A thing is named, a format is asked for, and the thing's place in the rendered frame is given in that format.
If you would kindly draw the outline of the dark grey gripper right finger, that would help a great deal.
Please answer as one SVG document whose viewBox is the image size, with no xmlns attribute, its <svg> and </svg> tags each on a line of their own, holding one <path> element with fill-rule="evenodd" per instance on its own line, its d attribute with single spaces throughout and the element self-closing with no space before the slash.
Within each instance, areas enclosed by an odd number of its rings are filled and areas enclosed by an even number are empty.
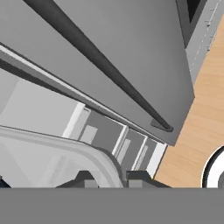
<svg viewBox="0 0 224 224">
<path fill-rule="evenodd" d="M 128 188 L 169 188 L 168 185 L 152 179 L 147 171 L 127 171 Z"/>
</svg>

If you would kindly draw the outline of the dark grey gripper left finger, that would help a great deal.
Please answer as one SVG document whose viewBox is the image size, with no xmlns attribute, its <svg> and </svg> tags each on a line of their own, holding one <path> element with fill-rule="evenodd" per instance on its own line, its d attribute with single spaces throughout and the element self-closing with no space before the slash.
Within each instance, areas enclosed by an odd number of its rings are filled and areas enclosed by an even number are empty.
<svg viewBox="0 0 224 224">
<path fill-rule="evenodd" d="M 89 171 L 79 171 L 76 178 L 72 179 L 62 185 L 58 185 L 58 188 L 97 188 L 94 177 Z"/>
</svg>

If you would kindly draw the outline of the clear white plastic container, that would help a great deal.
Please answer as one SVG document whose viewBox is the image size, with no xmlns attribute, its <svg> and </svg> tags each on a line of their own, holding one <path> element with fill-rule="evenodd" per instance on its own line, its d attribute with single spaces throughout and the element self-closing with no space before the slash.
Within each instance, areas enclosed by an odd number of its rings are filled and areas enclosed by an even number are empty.
<svg viewBox="0 0 224 224">
<path fill-rule="evenodd" d="M 55 188 L 80 171 L 91 186 L 122 188 L 121 166 L 113 155 L 85 143 L 0 126 L 0 179 L 17 188 Z"/>
</svg>

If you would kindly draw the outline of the grey freezer interior with racks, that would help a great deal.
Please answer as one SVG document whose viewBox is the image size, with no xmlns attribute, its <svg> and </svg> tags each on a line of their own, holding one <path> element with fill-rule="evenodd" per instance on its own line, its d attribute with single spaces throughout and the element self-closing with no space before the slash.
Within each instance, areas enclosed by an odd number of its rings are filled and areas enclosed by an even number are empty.
<svg viewBox="0 0 224 224">
<path fill-rule="evenodd" d="M 165 146 L 82 102 L 0 68 L 0 125 L 67 137 L 115 155 L 124 171 L 156 173 Z"/>
</svg>

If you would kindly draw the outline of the grey freezer door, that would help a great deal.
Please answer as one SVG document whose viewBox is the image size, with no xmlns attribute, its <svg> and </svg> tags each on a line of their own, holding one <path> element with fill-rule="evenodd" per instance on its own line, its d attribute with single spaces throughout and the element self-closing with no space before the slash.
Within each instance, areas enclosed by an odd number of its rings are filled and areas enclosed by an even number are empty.
<svg viewBox="0 0 224 224">
<path fill-rule="evenodd" d="M 173 130 L 151 126 L 146 111 L 24 0 L 0 0 L 0 43 L 35 66 L 24 66 L 23 78 L 174 145 L 194 99 L 176 1 L 54 2 Z"/>
</svg>

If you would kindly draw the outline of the white round black-rimmed object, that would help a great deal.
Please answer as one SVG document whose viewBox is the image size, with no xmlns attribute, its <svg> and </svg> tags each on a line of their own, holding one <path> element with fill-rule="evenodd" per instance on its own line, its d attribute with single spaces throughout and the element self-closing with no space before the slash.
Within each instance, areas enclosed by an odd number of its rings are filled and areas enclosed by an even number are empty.
<svg viewBox="0 0 224 224">
<path fill-rule="evenodd" d="M 201 187 L 224 189 L 224 145 L 206 161 L 201 174 Z"/>
</svg>

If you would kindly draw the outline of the dark blue item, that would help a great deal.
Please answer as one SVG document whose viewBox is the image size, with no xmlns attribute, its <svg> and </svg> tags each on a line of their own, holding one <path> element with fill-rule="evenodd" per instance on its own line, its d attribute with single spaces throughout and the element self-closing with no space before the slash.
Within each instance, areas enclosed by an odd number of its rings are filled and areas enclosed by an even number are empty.
<svg viewBox="0 0 224 224">
<path fill-rule="evenodd" d="M 1 175 L 0 175 L 0 188 L 11 188 L 11 186 L 4 181 L 3 176 Z"/>
</svg>

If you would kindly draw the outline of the grey cabinet with dark opening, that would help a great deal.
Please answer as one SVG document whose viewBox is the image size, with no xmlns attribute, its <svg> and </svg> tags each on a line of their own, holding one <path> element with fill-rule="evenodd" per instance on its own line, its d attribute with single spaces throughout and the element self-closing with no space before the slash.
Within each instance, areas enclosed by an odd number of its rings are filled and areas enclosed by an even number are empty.
<svg viewBox="0 0 224 224">
<path fill-rule="evenodd" d="M 202 67 L 224 13 L 224 0 L 175 0 L 192 83 Z"/>
</svg>

